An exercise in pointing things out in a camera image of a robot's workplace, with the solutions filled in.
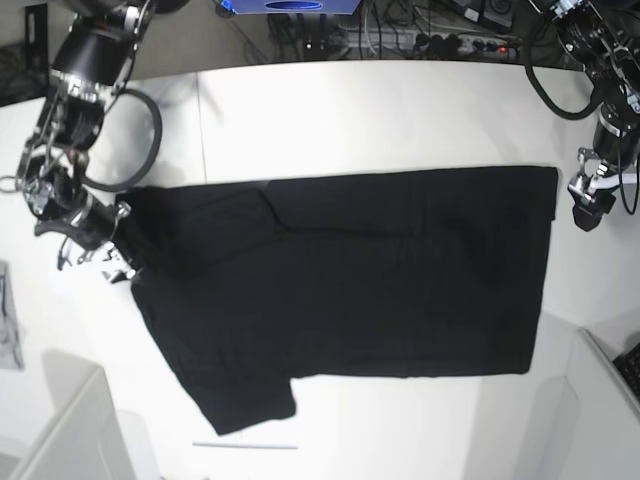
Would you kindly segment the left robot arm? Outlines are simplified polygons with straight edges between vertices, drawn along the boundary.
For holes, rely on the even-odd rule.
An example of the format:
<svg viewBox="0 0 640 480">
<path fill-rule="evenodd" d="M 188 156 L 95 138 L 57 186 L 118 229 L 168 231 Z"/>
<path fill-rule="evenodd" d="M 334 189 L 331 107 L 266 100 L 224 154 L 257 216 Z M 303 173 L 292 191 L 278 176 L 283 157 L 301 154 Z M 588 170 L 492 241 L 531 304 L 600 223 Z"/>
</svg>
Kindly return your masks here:
<svg viewBox="0 0 640 480">
<path fill-rule="evenodd" d="M 625 187 L 639 185 L 639 3 L 637 1 L 540 1 L 539 16 L 522 49 L 526 76 L 558 117 L 578 121 L 598 114 L 593 146 L 577 154 L 578 172 L 568 184 L 574 223 L 585 232 L 622 200 L 627 214 L 639 207 Z M 581 67 L 592 91 L 580 111 L 568 111 L 547 94 L 535 75 L 532 50 L 537 35 L 552 26 L 563 51 Z"/>
</svg>

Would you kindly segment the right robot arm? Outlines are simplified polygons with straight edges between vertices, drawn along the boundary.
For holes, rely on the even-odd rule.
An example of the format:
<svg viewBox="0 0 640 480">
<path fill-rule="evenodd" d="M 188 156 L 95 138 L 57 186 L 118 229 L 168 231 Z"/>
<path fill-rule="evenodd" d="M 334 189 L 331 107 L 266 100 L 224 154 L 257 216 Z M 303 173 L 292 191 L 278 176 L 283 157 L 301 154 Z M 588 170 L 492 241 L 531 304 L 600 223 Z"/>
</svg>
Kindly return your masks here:
<svg viewBox="0 0 640 480">
<path fill-rule="evenodd" d="M 82 249 L 78 262 L 94 263 L 110 283 L 132 281 L 142 271 L 141 236 L 128 224 L 131 207 L 110 205 L 97 192 L 118 194 L 139 184 L 154 166 L 163 135 L 156 103 L 129 87 L 135 59 L 158 7 L 155 1 L 71 1 L 75 19 L 49 68 L 51 88 L 26 140 L 12 187 L 36 219 L 34 233 L 63 235 Z M 141 101 L 152 120 L 152 140 L 142 165 L 118 183 L 89 177 L 89 150 L 122 96 Z"/>
</svg>

